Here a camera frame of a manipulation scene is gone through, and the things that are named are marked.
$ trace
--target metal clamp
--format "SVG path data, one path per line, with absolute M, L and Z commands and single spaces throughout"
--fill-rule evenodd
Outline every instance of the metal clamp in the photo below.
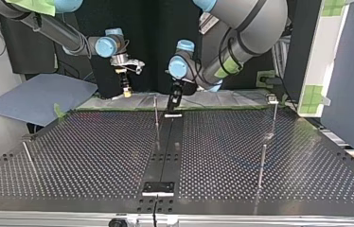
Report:
M 135 72 L 136 75 L 140 75 L 142 73 L 142 68 L 145 66 L 145 63 L 140 60 L 129 60 L 127 54 L 119 54 L 112 56 L 110 64 L 112 66 L 122 67 L 129 71 Z M 136 68 L 129 68 L 127 67 L 128 65 L 134 65 L 136 66 Z

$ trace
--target black backdrop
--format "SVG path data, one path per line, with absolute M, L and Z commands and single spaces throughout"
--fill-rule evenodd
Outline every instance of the black backdrop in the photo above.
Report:
M 168 61 L 179 40 L 200 40 L 200 13 L 192 0 L 85 0 L 76 17 L 80 31 L 88 36 L 102 36 L 107 28 L 121 27 L 131 41 L 129 55 L 147 65 L 140 76 L 131 75 L 133 90 L 168 94 Z M 119 78 L 109 60 L 93 57 L 91 64 L 100 94 L 120 95 Z

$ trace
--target blue joint cap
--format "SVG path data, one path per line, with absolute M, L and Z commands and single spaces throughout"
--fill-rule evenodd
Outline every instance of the blue joint cap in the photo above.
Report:
M 215 6 L 218 0 L 193 0 L 195 5 L 201 8 L 204 12 L 210 12 Z
M 209 92 L 218 92 L 221 89 L 221 84 L 223 83 L 223 80 L 218 82 L 218 85 L 214 86 L 211 89 L 208 89 L 207 91 Z
M 188 65 L 186 61 L 180 56 L 175 56 L 170 60 L 168 71 L 176 79 L 182 79 L 188 72 Z
M 177 49 L 186 50 L 189 52 L 195 51 L 195 43 L 189 40 L 181 40 L 177 43 Z
M 80 8 L 83 0 L 55 0 L 54 6 L 57 13 L 73 12 Z
M 117 52 L 117 43 L 110 37 L 102 37 L 95 44 L 97 54 L 102 58 L 110 58 Z
M 120 36 L 123 36 L 123 30 L 121 28 L 113 28 L 113 29 L 107 29 L 105 31 L 106 35 L 109 36 L 109 35 L 120 35 Z

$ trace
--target black metal bracket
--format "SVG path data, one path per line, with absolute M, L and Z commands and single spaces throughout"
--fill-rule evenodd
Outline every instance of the black metal bracket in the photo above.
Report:
M 142 191 L 142 196 L 144 197 L 173 197 L 174 196 L 174 185 L 173 182 L 162 183 L 162 182 L 148 182 L 144 185 L 144 190 Z
M 180 112 L 176 112 L 175 108 L 180 106 L 181 99 L 183 98 L 183 86 L 182 80 L 175 80 L 171 88 L 171 95 L 168 97 L 168 109 L 165 117 L 181 117 Z

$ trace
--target green tape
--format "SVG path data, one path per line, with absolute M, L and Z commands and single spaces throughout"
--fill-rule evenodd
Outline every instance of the green tape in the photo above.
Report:
M 300 113 L 301 114 L 316 114 L 318 107 L 322 104 L 322 89 L 323 86 L 307 85 L 303 94 Z
M 62 111 L 62 109 L 60 108 L 60 105 L 57 103 L 54 104 L 54 112 L 56 113 L 56 116 L 58 118 L 65 117 L 65 113 Z
M 345 0 L 326 0 L 324 9 L 322 11 L 323 17 L 341 16 L 343 8 L 345 7 Z
M 55 0 L 6 0 L 8 3 L 50 16 L 55 16 L 56 14 L 54 1 Z
M 237 65 L 236 62 L 230 57 L 227 59 L 227 61 L 224 63 L 224 68 L 231 74 L 236 74 L 239 72 L 239 69 L 241 68 L 241 65 Z M 216 72 L 215 77 L 224 79 L 227 77 L 228 74 L 224 72 L 223 68 L 220 68 L 218 72 Z

